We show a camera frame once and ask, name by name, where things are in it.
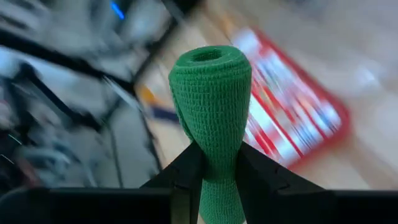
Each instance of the red and white packaging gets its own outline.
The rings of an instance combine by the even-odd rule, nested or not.
[[[349,114],[343,104],[264,34],[243,29],[232,42],[252,65],[248,144],[291,167],[346,134]]]

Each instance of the metal rack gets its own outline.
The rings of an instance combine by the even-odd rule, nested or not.
[[[16,35],[6,30],[0,29],[0,45],[12,50],[16,50],[18,52],[22,52],[27,55],[31,55],[35,58],[39,58],[47,62],[54,63],[56,65],[60,65],[62,67],[69,68],[87,77],[91,77],[96,80],[106,82],[107,84],[112,85],[114,88],[119,88],[120,90],[127,92],[129,94],[129,97],[131,97],[134,101],[139,103],[139,100],[137,99],[137,94],[134,91],[134,86],[142,78],[142,76],[145,73],[145,70],[151,64],[151,61],[154,59],[159,50],[166,43],[171,33],[178,26],[178,21],[181,20],[182,17],[187,16],[188,13],[197,5],[198,2],[199,2],[198,0],[189,1],[189,2],[180,1],[180,0],[164,1],[165,7],[169,10],[170,14],[172,15],[169,21],[169,27],[166,29],[163,36],[159,40],[151,42],[145,46],[145,49],[148,51],[149,54],[141,63],[141,65],[137,69],[137,72],[131,74],[130,80],[123,80],[108,72],[98,70],[97,68],[91,66],[90,63],[87,62],[84,58],[64,55],[60,52],[48,49],[32,40],[25,39],[19,35]],[[111,122],[115,111],[120,109],[120,107],[124,105],[123,103],[124,100],[119,95],[119,97],[114,102],[111,103],[111,106],[106,110],[106,112],[103,113],[99,118],[93,118],[91,116],[82,116],[80,114],[74,113],[69,107],[63,104],[63,102],[59,100],[54,94],[52,94],[50,91],[47,91],[45,85],[39,85],[39,86],[41,87],[44,86],[44,89],[41,88],[40,90],[44,92],[45,95],[47,93],[51,95],[51,98],[54,99],[52,100],[52,104],[55,107],[57,107],[63,114],[70,117],[74,122],[83,123],[85,126],[89,126],[90,128],[94,129],[97,132],[102,132],[102,130],[105,127],[107,127],[108,124]],[[140,113],[141,113],[140,117],[143,120],[145,130],[148,136],[150,137],[150,141],[148,142],[147,147],[149,148],[150,153],[155,158],[156,166],[160,171],[162,167],[159,161],[159,157],[155,151],[154,144],[152,142],[153,137],[149,131],[149,128],[146,125],[144,115],[142,114],[141,111]]]

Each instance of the green textured wrap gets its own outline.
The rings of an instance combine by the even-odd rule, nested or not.
[[[201,47],[181,55],[169,82],[181,125],[207,159],[202,218],[209,224],[242,224],[234,173],[248,117],[251,66],[247,58],[230,46]]]

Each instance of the black cable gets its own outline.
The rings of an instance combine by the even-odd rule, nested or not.
[[[148,141],[147,141],[146,146],[147,146],[149,152],[152,154],[152,156],[155,159],[157,172],[160,173],[162,171],[162,164],[160,163],[159,156],[157,155],[157,152],[156,152],[156,148],[155,148],[155,144],[154,144],[155,137],[154,137],[154,135],[152,134],[152,132],[150,131],[150,129],[148,127],[148,124],[147,124],[147,122],[145,120],[144,113],[140,109],[139,109],[139,116],[140,116],[140,119],[142,120],[142,123],[144,125],[144,129],[145,129],[145,131],[146,131],[146,133],[148,135]]]
[[[103,88],[103,98],[105,100],[105,105],[107,107],[110,106],[110,100],[108,97],[108,94],[106,93],[106,89]],[[109,120],[104,121],[104,126],[108,129],[109,131],[109,136],[110,136],[110,141],[111,141],[111,149],[112,149],[112,156],[114,159],[114,165],[116,168],[116,176],[118,178],[118,182],[119,182],[119,187],[121,189],[124,188],[124,183],[123,183],[123,176],[122,176],[122,170],[120,167],[120,160],[119,160],[119,154],[118,154],[118,149],[117,149],[117,144],[116,144],[116,136],[114,135],[114,131],[109,123]]]

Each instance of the wooden floor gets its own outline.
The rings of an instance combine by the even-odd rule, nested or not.
[[[226,2],[228,7],[217,8]],[[180,54],[203,45],[229,44],[228,36],[236,27],[258,26],[342,99],[352,116],[352,132],[344,141],[294,172],[329,189],[398,189],[398,25],[393,10],[398,2],[308,0],[296,5],[220,0],[209,4],[172,38],[146,80],[164,105],[172,107],[167,75]],[[150,125],[166,166],[189,141],[177,125],[165,121],[150,121]]]

